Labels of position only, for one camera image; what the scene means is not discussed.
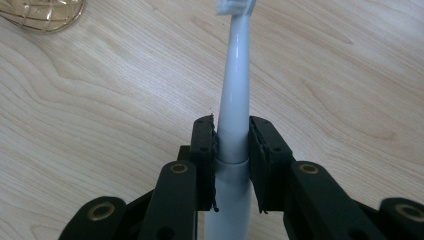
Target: wooden table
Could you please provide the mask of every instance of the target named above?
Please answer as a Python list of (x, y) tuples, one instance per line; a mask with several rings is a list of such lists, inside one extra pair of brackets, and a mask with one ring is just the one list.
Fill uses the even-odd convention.
[[(210, 0), (88, 0), (50, 35), (0, 19), (0, 239), (57, 239), (87, 201), (154, 188), (219, 113), (229, 20)], [(423, 203), (424, 3), (258, 0), (251, 114), (352, 198)], [(249, 239), (287, 239), (256, 205)]]

